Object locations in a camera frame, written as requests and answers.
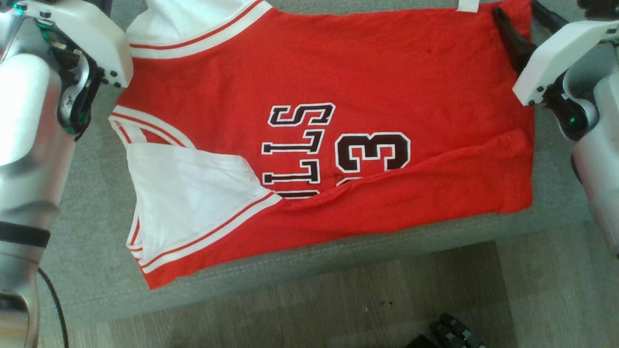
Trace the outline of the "red white basketball jersey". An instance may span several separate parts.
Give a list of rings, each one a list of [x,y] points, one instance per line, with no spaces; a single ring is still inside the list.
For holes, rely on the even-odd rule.
[[[293,14],[267,0],[146,0],[110,116],[150,289],[210,266],[533,200],[534,110],[493,22],[528,0]]]

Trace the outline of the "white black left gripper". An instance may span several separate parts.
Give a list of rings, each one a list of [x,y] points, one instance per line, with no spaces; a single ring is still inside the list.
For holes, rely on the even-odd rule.
[[[40,29],[75,44],[114,86],[127,88],[130,84],[133,62],[126,34],[97,4],[87,0],[16,0],[14,13],[32,18]]]

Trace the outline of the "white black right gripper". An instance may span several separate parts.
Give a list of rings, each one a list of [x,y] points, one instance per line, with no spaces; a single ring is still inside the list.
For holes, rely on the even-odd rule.
[[[521,105],[540,103],[546,88],[602,40],[619,37],[619,20],[584,20],[569,23],[538,0],[532,0],[532,17],[553,34],[537,47],[521,35],[501,7],[493,20],[513,70],[520,73],[513,92]]]

